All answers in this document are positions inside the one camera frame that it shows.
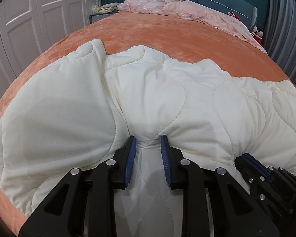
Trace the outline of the pink lace blanket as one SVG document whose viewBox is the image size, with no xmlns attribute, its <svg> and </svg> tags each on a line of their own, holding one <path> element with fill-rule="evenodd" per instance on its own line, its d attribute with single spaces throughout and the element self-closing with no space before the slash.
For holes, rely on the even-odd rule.
<svg viewBox="0 0 296 237">
<path fill-rule="evenodd" d="M 190 0 L 125 0 L 117 8 L 120 11 L 159 14 L 204 23 L 266 53 L 266 50 L 253 38 L 251 32 L 240 20 Z"/>
</svg>

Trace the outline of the white panelled wardrobe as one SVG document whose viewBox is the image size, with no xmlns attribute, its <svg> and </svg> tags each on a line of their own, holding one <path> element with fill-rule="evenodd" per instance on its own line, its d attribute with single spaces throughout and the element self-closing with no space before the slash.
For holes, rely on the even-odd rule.
<svg viewBox="0 0 296 237">
<path fill-rule="evenodd" d="M 2 0 L 0 99 L 29 64 L 52 45 L 89 24 L 100 0 Z"/>
</svg>

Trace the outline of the yellow items on nightstand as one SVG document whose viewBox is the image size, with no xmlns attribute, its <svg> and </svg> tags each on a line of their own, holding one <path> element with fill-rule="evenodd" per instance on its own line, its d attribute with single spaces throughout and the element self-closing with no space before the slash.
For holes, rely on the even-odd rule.
<svg viewBox="0 0 296 237">
<path fill-rule="evenodd" d="M 92 8 L 92 13 L 93 14 L 98 14 L 98 13 L 112 13 L 112 12 L 116 12 L 119 10 L 118 5 L 120 5 L 121 3 L 119 2 L 114 2 L 114 3 L 108 3 L 102 6 L 99 5 L 95 5 Z"/>
</svg>

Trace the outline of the dark bedside table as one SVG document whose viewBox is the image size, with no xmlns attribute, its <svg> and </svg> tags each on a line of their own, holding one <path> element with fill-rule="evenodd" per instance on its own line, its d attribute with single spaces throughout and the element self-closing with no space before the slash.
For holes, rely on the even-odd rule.
<svg viewBox="0 0 296 237">
<path fill-rule="evenodd" d="M 105 19 L 107 17 L 110 17 L 114 14 L 117 14 L 119 13 L 118 11 L 117 12 L 108 12 L 108 13 L 94 13 L 94 14 L 91 14 L 89 16 L 89 24 L 91 25 L 92 23 L 95 23 L 99 20 L 102 20 L 102 19 Z"/>
</svg>

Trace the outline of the red fabric item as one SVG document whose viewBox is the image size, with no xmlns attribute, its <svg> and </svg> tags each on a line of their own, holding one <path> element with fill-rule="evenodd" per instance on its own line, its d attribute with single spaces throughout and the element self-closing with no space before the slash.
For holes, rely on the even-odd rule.
<svg viewBox="0 0 296 237">
<path fill-rule="evenodd" d="M 230 15 L 231 17 L 233 17 L 233 18 L 236 18 L 237 20 L 239 20 L 240 22 L 241 22 L 241 20 L 240 20 L 240 18 L 236 15 L 236 14 L 234 14 L 234 12 L 231 12 L 231 11 L 228 11 L 227 12 L 227 14 L 228 15 Z M 251 35 L 252 35 L 252 37 L 262 46 L 262 47 L 264 47 L 263 46 L 263 44 L 262 44 L 262 36 L 263 36 L 263 32 L 262 31 L 259 31 L 258 29 L 257 29 L 257 26 L 254 26 L 254 28 L 253 28 L 253 30 L 252 30 L 252 32 L 251 32 Z"/>
</svg>

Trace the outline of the white quilted comforter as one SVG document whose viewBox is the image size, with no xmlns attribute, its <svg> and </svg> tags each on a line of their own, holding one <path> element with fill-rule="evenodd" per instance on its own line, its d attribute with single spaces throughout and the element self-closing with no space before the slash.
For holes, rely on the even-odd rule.
<svg viewBox="0 0 296 237">
<path fill-rule="evenodd" d="M 5 109 L 0 189 L 30 216 L 71 168 L 96 167 L 130 135 L 137 152 L 129 188 L 114 196 L 117 233 L 180 236 L 183 195 L 166 183 L 161 136 L 242 186 L 234 161 L 245 152 L 296 176 L 296 89 L 143 45 L 108 55 L 92 40 L 38 71 Z"/>
</svg>

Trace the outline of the orange plush bedspread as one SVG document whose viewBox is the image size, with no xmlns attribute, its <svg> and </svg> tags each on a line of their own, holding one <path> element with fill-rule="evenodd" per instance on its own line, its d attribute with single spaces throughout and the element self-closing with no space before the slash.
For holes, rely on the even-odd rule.
<svg viewBox="0 0 296 237">
<path fill-rule="evenodd" d="M 38 56 L 2 96 L 0 118 L 21 87 L 38 71 L 95 39 L 102 41 L 108 55 L 143 45 L 180 62 L 193 64 L 210 59 L 232 77 L 290 81 L 265 53 L 212 26 L 157 14 L 120 12 L 71 33 Z M 29 216 L 15 208 L 0 189 L 0 217 L 17 234 Z"/>
</svg>

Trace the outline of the grey pleated curtain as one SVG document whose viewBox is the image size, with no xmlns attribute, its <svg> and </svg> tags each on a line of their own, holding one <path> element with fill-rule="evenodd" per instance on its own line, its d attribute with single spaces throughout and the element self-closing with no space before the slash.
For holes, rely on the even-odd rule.
<svg viewBox="0 0 296 237">
<path fill-rule="evenodd" d="M 296 2 L 270 0 L 264 47 L 296 87 Z"/>
</svg>

